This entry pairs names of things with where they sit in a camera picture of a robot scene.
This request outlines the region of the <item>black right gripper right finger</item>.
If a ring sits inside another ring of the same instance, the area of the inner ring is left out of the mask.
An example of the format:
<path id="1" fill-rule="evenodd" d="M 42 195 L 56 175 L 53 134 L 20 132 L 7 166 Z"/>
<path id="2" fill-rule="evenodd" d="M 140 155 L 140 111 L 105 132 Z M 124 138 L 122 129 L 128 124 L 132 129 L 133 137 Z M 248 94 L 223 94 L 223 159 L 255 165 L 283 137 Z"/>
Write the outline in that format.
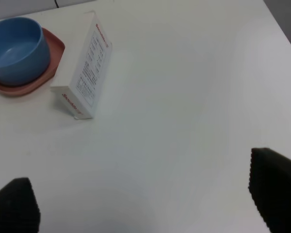
<path id="1" fill-rule="evenodd" d="M 269 231 L 291 233 L 291 159 L 252 148 L 248 189 Z"/>

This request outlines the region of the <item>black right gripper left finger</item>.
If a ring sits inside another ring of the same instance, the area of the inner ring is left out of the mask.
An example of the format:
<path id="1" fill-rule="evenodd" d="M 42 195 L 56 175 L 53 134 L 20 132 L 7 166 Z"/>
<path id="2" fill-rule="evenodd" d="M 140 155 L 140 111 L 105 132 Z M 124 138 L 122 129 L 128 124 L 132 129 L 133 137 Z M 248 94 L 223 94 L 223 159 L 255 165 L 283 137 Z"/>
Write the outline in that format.
<path id="1" fill-rule="evenodd" d="M 29 178 L 15 178 L 0 190 L 0 233 L 37 233 L 40 222 Z"/>

